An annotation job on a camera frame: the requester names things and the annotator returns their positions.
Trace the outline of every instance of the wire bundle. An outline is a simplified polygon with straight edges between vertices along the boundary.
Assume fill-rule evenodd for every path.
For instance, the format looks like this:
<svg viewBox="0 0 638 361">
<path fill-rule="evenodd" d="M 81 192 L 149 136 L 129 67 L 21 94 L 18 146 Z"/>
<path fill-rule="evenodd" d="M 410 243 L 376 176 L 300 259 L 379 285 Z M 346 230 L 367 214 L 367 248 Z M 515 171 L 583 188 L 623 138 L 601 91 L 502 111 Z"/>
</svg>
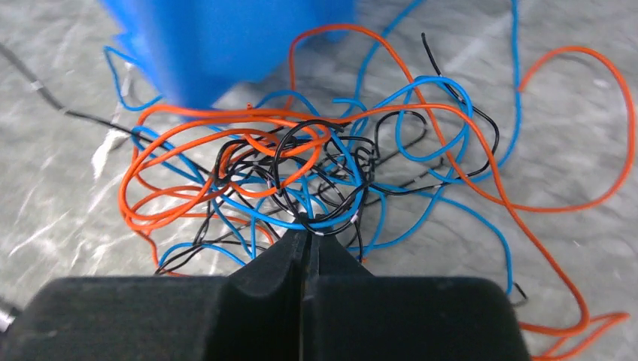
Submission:
<svg viewBox="0 0 638 361">
<path fill-rule="evenodd" d="M 545 353 L 534 357 L 534 359 L 567 359 L 575 356 L 609 327 L 626 320 L 628 314 L 618 312 L 592 317 L 584 297 L 576 285 L 568 278 L 540 240 L 527 228 L 518 216 L 518 211 L 548 214 L 579 211 L 599 205 L 619 189 L 632 168 L 635 156 L 634 134 L 636 120 L 630 90 L 618 69 L 607 58 L 594 50 L 584 47 L 563 47 L 553 50 L 539 59 L 521 79 L 518 66 L 518 45 L 516 44 L 518 37 L 518 10 L 516 1 L 512 1 L 512 57 L 515 63 L 513 80 L 515 85 L 516 119 L 512 140 L 503 157 L 497 161 L 494 157 L 499 141 L 497 124 L 472 103 L 469 95 L 459 84 L 442 76 L 427 45 L 425 36 L 422 35 L 422 41 L 437 73 L 435 77 L 412 77 L 405 63 L 389 43 L 384 40 L 384 36 L 392 30 L 401 17 L 404 17 L 419 2 L 413 2 L 410 7 L 406 8 L 386 28 L 381 36 L 365 28 L 348 24 L 323 26 L 301 34 L 290 48 L 290 90 L 273 93 L 265 97 L 254 108 L 247 107 L 247 109 L 234 111 L 195 111 L 170 105 L 153 105 L 147 108 L 150 103 L 157 102 L 159 100 L 158 97 L 141 107 L 145 108 L 145 110 L 141 113 L 137 126 L 132 130 L 110 124 L 99 117 L 66 109 L 26 67 L 22 66 L 23 64 L 10 51 L 4 47 L 0 47 L 0 50 L 35 85 L 38 93 L 56 109 L 63 111 L 69 116 L 92 120 L 132 135 L 136 148 L 133 150 L 132 164 L 119 189 L 120 210 L 126 224 L 146 239 L 153 248 L 153 261 L 156 263 L 156 273 L 158 275 L 179 275 L 175 271 L 204 249 L 221 252 L 238 264 L 243 265 L 245 261 L 229 249 L 241 247 L 249 258 L 254 258 L 258 250 L 264 250 L 267 244 L 272 244 L 278 238 L 273 226 L 280 226 L 286 229 L 307 229 L 318 235 L 336 234 L 354 227 L 355 237 L 348 242 L 347 247 L 349 250 L 357 252 L 357 258 L 362 262 L 372 250 L 393 246 L 409 237 L 427 220 L 434 206 L 439 202 L 444 202 L 468 212 L 494 231 L 502 241 L 505 249 L 508 272 L 506 291 L 510 293 L 513 288 L 516 288 L 524 296 L 521 288 L 513 282 L 511 254 L 507 242 L 498 228 L 467 206 L 442 197 L 446 186 L 466 184 L 484 198 L 507 209 L 521 230 L 539 249 L 548 264 L 570 289 L 580 308 L 581 317 L 579 322 L 564 329 L 521 323 L 521 328 L 524 330 L 557 338 L 557 341 Z M 335 103 L 348 104 L 347 111 L 340 117 L 326 117 L 317 112 L 308 99 L 295 92 L 294 49 L 296 44 L 305 37 L 337 30 L 360 32 L 372 37 L 377 42 L 372 47 L 361 68 L 354 97 L 352 99 L 333 100 Z M 376 48 L 380 46 L 383 46 L 390 53 L 397 65 L 402 69 L 408 85 L 368 109 L 358 100 L 361 83 L 367 62 L 372 58 Z M 538 208 L 514 204 L 503 188 L 499 168 L 509 159 L 518 141 L 522 121 L 521 92 L 533 74 L 547 61 L 556 55 L 573 52 L 585 53 L 601 61 L 612 72 L 621 87 L 622 95 L 627 105 L 626 161 L 617 181 L 607 192 L 594 201 L 562 208 Z M 453 105 L 427 103 L 419 90 L 419 86 L 429 83 L 437 85 L 442 91 L 450 95 Z M 264 108 L 270 99 L 278 96 L 288 97 L 288 101 L 282 109 Z M 403 97 L 402 105 L 390 104 L 399 97 Z M 291 105 L 294 99 L 301 101 L 308 108 L 308 113 L 292 111 Z M 447 140 L 443 135 L 433 114 L 435 109 L 453 113 L 463 120 L 463 126 L 451 140 Z M 170 112 L 192 117 L 196 120 L 182 124 L 163 134 L 157 134 L 144 126 L 144 122 L 148 117 L 158 112 Z M 426 114 L 429 123 L 428 119 L 421 115 L 421 112 Z M 481 130 L 475 124 L 474 114 L 478 114 L 493 127 L 494 144 L 488 144 Z M 376 117 L 379 119 L 375 123 L 374 129 L 370 130 L 370 120 L 374 120 Z M 389 155 L 381 156 L 378 142 L 379 128 L 383 122 L 387 122 L 394 117 L 396 118 L 395 141 L 397 149 Z M 413 118 L 412 120 L 417 120 L 423 126 L 420 135 L 408 143 L 404 143 L 401 136 L 401 128 L 405 118 Z M 275 126 L 275 128 L 272 131 L 264 132 L 257 130 L 254 126 L 255 123 L 268 123 Z M 223 126 L 228 124 L 240 125 L 242 128 L 224 130 Z M 201 126 L 210 127 L 216 132 L 185 144 L 173 144 L 172 137 Z M 442 147 L 427 156 L 412 155 L 409 152 L 409 148 L 423 139 L 430 131 L 430 127 L 436 133 L 436 137 Z M 460 163 L 466 152 L 470 131 L 479 140 L 488 161 L 476 171 L 465 172 L 460 167 Z M 373 133 L 373 139 L 366 137 L 370 132 Z M 227 139 L 228 142 L 221 147 L 215 164 L 211 168 L 197 164 L 184 154 L 187 150 L 218 139 Z M 460 145 L 460 148 L 456 154 L 453 154 L 451 150 L 457 145 Z M 442 164 L 442 160 L 447 159 L 451 169 L 446 174 L 438 173 L 438 167 L 428 169 L 419 177 L 430 175 L 440 181 L 440 183 L 412 190 L 407 187 L 415 183 L 416 180 L 411 180 L 398 186 L 375 181 L 375 170 L 383 166 L 389 159 L 399 155 L 415 162 L 429 162 L 433 159 L 440 159 L 439 164 Z M 177 159 L 182 165 L 176 166 L 175 162 L 172 161 L 173 159 Z M 168 188 L 154 186 L 149 180 L 142 177 L 142 172 L 156 165 L 163 165 L 171 169 L 184 177 L 188 184 Z M 286 169 L 293 169 L 293 171 L 288 174 Z M 497 185 L 498 196 L 486 193 L 476 185 L 476 182 L 490 176 Z M 150 194 L 131 205 L 127 200 L 127 190 L 134 180 L 149 189 Z M 311 187 L 316 187 L 316 191 L 311 192 Z M 403 235 L 391 241 L 380 242 L 379 235 L 384 226 L 387 197 L 406 196 L 409 194 L 429 198 L 430 202 L 426 211 L 416 224 Z M 182 203 L 161 212 L 151 214 L 141 212 L 145 205 L 155 202 L 161 197 L 171 197 Z M 261 211 L 263 203 L 267 199 L 276 204 L 278 208 L 269 212 Z M 379 203 L 381 206 L 380 221 L 376 227 L 375 234 L 366 243 L 363 241 L 360 232 L 363 210 L 365 207 Z M 193 211 L 200 204 L 205 205 L 205 211 Z M 247 218 L 231 217 L 223 214 L 221 207 L 224 204 L 231 206 L 241 214 L 247 215 Z M 313 205 L 321 209 L 322 213 L 315 214 Z M 294 221 L 286 222 L 274 217 L 275 213 L 280 211 L 287 212 L 294 218 Z M 193 242 L 175 244 L 161 258 L 158 257 L 156 245 L 151 238 L 152 232 L 183 217 L 203 219 Z M 216 239 L 207 240 L 206 233 L 210 227 L 211 219 L 218 219 L 225 223 L 230 232 Z M 240 230 L 246 227 L 251 229 L 251 236 L 248 241 L 240 233 Z M 267 240 L 267 244 L 258 244 L 257 231 Z M 234 235 L 236 241 L 227 239 L 231 235 Z M 352 247 L 351 245 L 355 241 L 357 246 Z M 579 344 L 570 350 L 558 353 L 566 342 L 574 336 L 584 334 L 589 327 L 594 327 L 594 331 L 583 338 Z"/>
</svg>

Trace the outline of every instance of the blurry blue object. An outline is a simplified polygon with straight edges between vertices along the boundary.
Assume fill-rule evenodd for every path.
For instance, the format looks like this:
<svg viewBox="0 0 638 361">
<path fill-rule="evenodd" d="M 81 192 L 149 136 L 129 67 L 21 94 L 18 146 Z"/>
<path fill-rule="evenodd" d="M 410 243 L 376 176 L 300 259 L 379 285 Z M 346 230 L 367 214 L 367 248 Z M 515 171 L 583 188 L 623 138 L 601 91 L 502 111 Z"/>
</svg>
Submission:
<svg viewBox="0 0 638 361">
<path fill-rule="evenodd" d="M 101 1 L 123 30 L 120 50 L 170 104 L 198 109 L 237 82 L 261 81 L 300 33 L 354 22 L 354 0 Z"/>
</svg>

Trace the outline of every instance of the concrete floor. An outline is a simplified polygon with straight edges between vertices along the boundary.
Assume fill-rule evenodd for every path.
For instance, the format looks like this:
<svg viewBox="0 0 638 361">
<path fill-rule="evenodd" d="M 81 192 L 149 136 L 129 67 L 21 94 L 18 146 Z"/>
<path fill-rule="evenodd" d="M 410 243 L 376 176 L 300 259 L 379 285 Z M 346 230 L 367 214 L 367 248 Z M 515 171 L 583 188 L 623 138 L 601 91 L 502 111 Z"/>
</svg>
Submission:
<svg viewBox="0 0 638 361">
<path fill-rule="evenodd" d="M 407 3 L 361 0 L 360 21 L 380 32 Z M 635 91 L 638 2 L 525 0 L 520 7 L 524 69 L 552 48 L 586 45 L 608 55 Z M 513 124 L 510 20 L 507 0 L 429 0 L 389 40 L 414 74 L 432 74 L 420 45 L 419 35 L 425 31 L 444 72 L 466 87 L 472 100 L 499 123 L 507 142 Z M 117 102 L 101 47 L 116 32 L 93 0 L 0 1 L 0 41 L 68 106 L 104 117 L 114 112 Z M 350 96 L 369 45 L 358 35 L 337 45 L 311 42 L 299 58 L 301 93 L 321 109 L 336 108 L 328 99 Z M 285 73 L 281 69 L 263 83 L 238 86 L 223 105 L 241 107 L 285 88 Z M 379 52 L 369 67 L 364 102 L 380 100 L 404 84 L 389 56 Z M 425 95 L 433 101 L 444 99 L 439 93 L 430 89 Z M 626 140 L 624 106 L 611 75 L 591 59 L 562 57 L 538 74 L 525 93 L 524 106 L 521 141 L 503 171 L 512 199 L 558 206 L 602 194 L 618 174 Z M 131 125 L 134 119 L 125 114 L 120 122 Z M 172 119 L 152 122 L 158 130 L 175 124 Z M 2 297 L 24 305 L 52 278 L 153 271 L 147 245 L 124 225 L 115 197 L 129 164 L 130 143 L 112 152 L 99 176 L 94 176 L 91 159 L 106 135 L 98 126 L 56 114 L 0 59 Z M 425 147 L 435 144 L 430 136 Z M 481 153 L 471 152 L 468 169 L 483 162 Z M 199 158 L 210 164 L 210 158 L 201 154 Z M 420 170 L 411 163 L 395 162 L 380 176 L 407 179 L 404 174 Z M 168 172 L 157 176 L 174 177 Z M 485 188 L 494 191 L 489 183 Z M 605 205 L 577 214 L 523 214 L 580 287 L 592 314 L 638 313 L 636 187 L 638 181 L 631 176 Z M 551 326 L 577 320 L 573 297 L 504 209 L 466 187 L 450 188 L 446 196 L 479 209 L 508 238 L 515 279 L 530 297 L 530 303 L 517 310 L 519 319 Z M 417 197 L 391 200 L 382 239 L 404 232 L 426 206 Z M 367 234 L 375 225 L 374 213 L 369 212 Z M 184 223 L 158 232 L 160 248 L 187 240 L 195 227 Z M 482 225 L 440 205 L 416 235 L 400 246 L 372 253 L 367 266 L 377 275 L 480 275 L 504 284 L 502 254 L 498 240 Z M 196 259 L 191 271 L 224 274 L 232 267 L 208 254 Z M 614 328 L 578 359 L 636 359 L 637 326 L 631 319 Z M 545 338 L 527 340 L 533 353 L 549 343 Z"/>
</svg>

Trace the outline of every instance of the blue plastic object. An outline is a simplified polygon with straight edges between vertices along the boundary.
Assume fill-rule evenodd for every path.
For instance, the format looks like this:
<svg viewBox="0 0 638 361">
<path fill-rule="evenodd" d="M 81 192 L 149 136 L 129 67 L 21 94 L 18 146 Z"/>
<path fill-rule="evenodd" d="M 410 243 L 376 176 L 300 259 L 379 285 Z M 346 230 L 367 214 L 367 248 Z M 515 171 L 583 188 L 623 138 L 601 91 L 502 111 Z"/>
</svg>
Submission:
<svg viewBox="0 0 638 361">
<path fill-rule="evenodd" d="M 169 103 L 198 109 L 262 80 L 305 30 L 354 22 L 354 0 L 101 1 L 123 30 L 117 46 Z"/>
</svg>

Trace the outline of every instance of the gray surface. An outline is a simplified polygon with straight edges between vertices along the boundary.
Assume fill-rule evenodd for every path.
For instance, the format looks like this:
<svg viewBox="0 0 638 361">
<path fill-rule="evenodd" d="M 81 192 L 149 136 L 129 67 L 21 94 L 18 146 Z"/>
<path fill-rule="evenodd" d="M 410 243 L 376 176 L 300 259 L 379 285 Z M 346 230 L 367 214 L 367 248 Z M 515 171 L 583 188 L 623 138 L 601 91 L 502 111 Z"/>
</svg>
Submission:
<svg viewBox="0 0 638 361">
<path fill-rule="evenodd" d="M 381 31 L 406 4 L 361 1 L 361 22 Z M 527 0 L 521 3 L 521 11 L 524 68 L 551 48 L 583 44 L 607 54 L 635 89 L 638 2 Z M 431 74 L 419 44 L 419 33 L 426 31 L 445 72 L 493 115 L 507 141 L 513 120 L 509 21 L 505 0 L 429 0 L 389 39 L 415 74 Z M 115 31 L 93 0 L 0 2 L 0 41 L 13 48 L 64 102 L 103 116 L 113 113 L 116 100 L 101 46 Z M 338 45 L 312 42 L 299 56 L 300 91 L 327 113 L 337 114 L 340 108 L 327 99 L 351 94 L 355 71 L 369 44 L 359 35 Z M 238 87 L 223 104 L 243 106 L 286 83 L 281 70 L 262 84 Z M 404 83 L 389 56 L 380 52 L 369 68 L 366 103 L 384 98 Z M 443 99 L 433 89 L 426 96 Z M 567 205 L 602 194 L 620 169 L 626 131 L 623 104 L 612 77 L 589 59 L 563 58 L 539 73 L 524 96 L 524 105 L 521 142 L 503 172 L 512 199 L 527 205 Z M 127 125 L 133 121 L 130 114 L 121 120 Z M 152 124 L 166 129 L 175 121 Z M 7 299 L 24 304 L 48 280 L 66 275 L 153 271 L 148 246 L 126 228 L 117 207 L 116 191 L 129 163 L 130 143 L 111 153 L 94 179 L 91 157 L 106 133 L 54 113 L 0 60 L 0 168 L 4 173 L 0 177 L 0 282 Z M 431 135 L 426 147 L 435 146 Z M 468 156 L 468 169 L 482 162 L 481 152 L 475 153 Z M 198 155 L 210 164 L 203 153 Z M 395 162 L 382 176 L 405 179 L 420 167 Z M 168 172 L 156 175 L 176 179 Z M 494 190 L 489 182 L 485 188 Z M 618 196 L 594 210 L 523 214 L 581 287 L 593 314 L 638 311 L 635 189 L 632 176 Z M 577 319 L 572 296 L 504 209 L 466 187 L 455 187 L 446 195 L 479 209 L 508 238 L 516 280 L 531 300 L 518 310 L 522 320 L 568 326 Z M 425 207 L 417 197 L 390 201 L 382 238 L 400 234 Z M 368 213 L 369 228 L 375 224 L 374 213 Z M 158 232 L 156 239 L 165 249 L 166 244 L 187 240 L 194 227 L 181 223 Z M 482 225 L 440 205 L 415 236 L 399 247 L 373 253 L 367 266 L 377 275 L 481 275 L 504 284 L 502 254 L 498 240 Z M 208 254 L 197 259 L 191 270 L 227 273 L 232 265 Z M 635 331 L 636 322 L 630 320 L 579 359 L 636 359 Z M 544 338 L 528 341 L 533 352 L 548 344 Z"/>
</svg>

